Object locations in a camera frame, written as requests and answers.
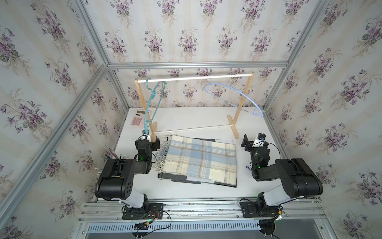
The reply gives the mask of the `light blue plastic hanger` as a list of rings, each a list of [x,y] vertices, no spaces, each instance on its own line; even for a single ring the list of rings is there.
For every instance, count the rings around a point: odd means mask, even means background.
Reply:
[[[248,101],[252,106],[254,106],[255,109],[253,110],[253,112],[245,110],[244,105],[239,106],[239,104],[234,104],[228,100],[223,99],[222,95],[223,93],[226,92],[227,89],[234,91],[236,94],[239,95],[240,99],[243,98],[244,102]],[[228,104],[232,107],[236,107],[237,109],[250,113],[251,115],[261,116],[262,118],[264,117],[263,110],[259,107],[259,105],[254,100],[252,100],[249,96],[247,96],[245,93],[237,90],[236,88],[233,88],[231,86],[221,84],[221,83],[209,83],[202,88],[202,91],[206,92],[207,94],[213,96],[214,98],[220,101],[224,101],[225,104]]]

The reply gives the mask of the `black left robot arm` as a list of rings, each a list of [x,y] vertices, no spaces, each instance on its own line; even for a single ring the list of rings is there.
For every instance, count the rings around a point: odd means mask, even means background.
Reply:
[[[138,153],[133,159],[114,157],[106,161],[95,186],[95,196],[98,199],[117,201],[130,209],[147,211],[148,198],[133,188],[133,180],[135,175],[150,173],[153,152],[160,149],[160,139],[155,138],[151,142],[141,137],[135,141],[135,147]]]

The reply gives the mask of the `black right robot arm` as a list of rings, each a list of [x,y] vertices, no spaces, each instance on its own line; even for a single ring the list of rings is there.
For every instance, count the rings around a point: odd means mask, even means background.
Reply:
[[[241,143],[244,150],[250,152],[251,174],[257,182],[281,181],[281,185],[258,195],[255,206],[258,212],[264,214],[294,199],[323,193],[321,181],[302,158],[276,159],[270,165],[269,145],[263,133],[259,133],[254,141],[244,135]]]

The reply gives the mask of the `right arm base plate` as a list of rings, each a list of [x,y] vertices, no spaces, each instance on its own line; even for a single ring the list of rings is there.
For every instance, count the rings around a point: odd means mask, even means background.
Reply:
[[[278,217],[283,210],[282,205],[268,206],[264,204],[259,206],[256,202],[248,200],[240,201],[239,205],[244,218],[274,218]]]

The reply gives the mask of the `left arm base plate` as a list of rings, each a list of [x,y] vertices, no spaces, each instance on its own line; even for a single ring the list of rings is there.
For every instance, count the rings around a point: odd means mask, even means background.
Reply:
[[[162,219],[163,217],[163,203],[149,203],[140,209],[128,208],[123,206],[122,219],[123,220],[154,220]]]

